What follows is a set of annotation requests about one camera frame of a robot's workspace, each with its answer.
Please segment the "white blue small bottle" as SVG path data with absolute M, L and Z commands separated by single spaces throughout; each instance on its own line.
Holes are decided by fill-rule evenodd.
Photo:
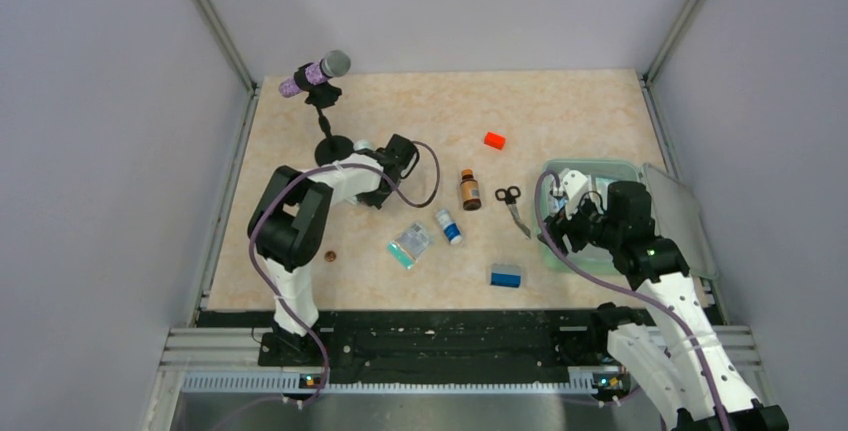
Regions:
M 448 243 L 452 246 L 459 245 L 463 242 L 464 237 L 462 232 L 447 209 L 441 209 L 435 213 L 435 218 L 441 228 L 442 234 Z

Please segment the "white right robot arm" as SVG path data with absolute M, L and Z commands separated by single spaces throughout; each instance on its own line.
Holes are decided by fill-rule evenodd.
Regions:
M 677 244 L 660 236 L 647 187 L 617 181 L 599 209 L 579 198 L 577 210 L 544 216 L 535 210 L 540 239 L 576 274 L 646 304 L 666 348 L 650 343 L 646 325 L 611 303 L 596 312 L 586 336 L 589 355 L 617 361 L 637 381 L 671 430 L 786 430 L 778 405 L 766 405 L 731 362 L 697 301 L 689 266 Z M 597 278 L 567 257 L 591 244 L 606 250 L 625 287 Z

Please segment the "blue cotton ball bag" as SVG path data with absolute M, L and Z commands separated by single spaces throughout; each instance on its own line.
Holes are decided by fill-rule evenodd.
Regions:
M 570 204 L 560 204 L 557 199 L 552 195 L 552 188 L 555 185 L 559 184 L 558 182 L 551 181 L 550 187 L 547 194 L 547 206 L 548 212 L 551 215 L 556 214 L 562 209 L 565 209 L 568 214 L 573 214 L 577 208 L 579 207 L 582 201 L 591 201 L 596 207 L 604 211 L 606 209 L 606 202 L 608 200 L 608 187 L 614 182 L 614 179 L 607 178 L 599 175 L 586 175 L 589 177 L 589 189 L 579 198 L 577 202 L 572 202 Z

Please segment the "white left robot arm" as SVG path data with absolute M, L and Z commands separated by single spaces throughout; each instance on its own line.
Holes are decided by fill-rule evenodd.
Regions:
M 281 166 L 272 173 L 248 224 L 248 257 L 272 292 L 273 328 L 295 363 L 314 361 L 321 348 L 311 331 L 319 317 L 311 266 L 331 208 L 347 201 L 381 208 L 419 160 L 418 146 L 395 134 L 384 147 L 355 149 L 308 171 Z

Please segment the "clear teal zip bag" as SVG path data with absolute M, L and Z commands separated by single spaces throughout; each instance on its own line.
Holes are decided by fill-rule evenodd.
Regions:
M 415 221 L 391 240 L 386 248 L 404 269 L 410 269 L 432 246 L 432 243 L 431 233 L 421 222 Z

